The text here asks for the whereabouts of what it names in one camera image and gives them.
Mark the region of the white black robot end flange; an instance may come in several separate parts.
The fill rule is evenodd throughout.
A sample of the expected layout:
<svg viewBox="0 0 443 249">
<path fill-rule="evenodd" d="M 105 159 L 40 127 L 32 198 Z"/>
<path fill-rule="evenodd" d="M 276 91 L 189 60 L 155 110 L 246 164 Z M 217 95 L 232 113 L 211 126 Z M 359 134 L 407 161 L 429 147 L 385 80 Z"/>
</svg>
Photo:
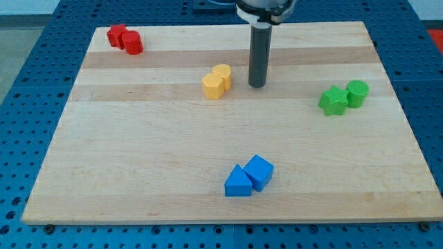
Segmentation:
<svg viewBox="0 0 443 249">
<path fill-rule="evenodd" d="M 279 25 L 294 12 L 297 0 L 236 0 L 237 15 L 251 25 Z"/>
</svg>

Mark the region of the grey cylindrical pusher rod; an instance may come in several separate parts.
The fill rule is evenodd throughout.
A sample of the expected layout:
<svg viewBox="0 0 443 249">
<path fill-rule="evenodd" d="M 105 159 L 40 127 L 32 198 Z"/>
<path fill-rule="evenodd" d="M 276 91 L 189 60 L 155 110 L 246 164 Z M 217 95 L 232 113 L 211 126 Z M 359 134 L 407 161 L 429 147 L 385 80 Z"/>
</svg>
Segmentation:
<svg viewBox="0 0 443 249">
<path fill-rule="evenodd" d="M 266 84 L 271 33 L 270 24 L 251 26 L 248 84 L 253 88 L 262 88 Z"/>
</svg>

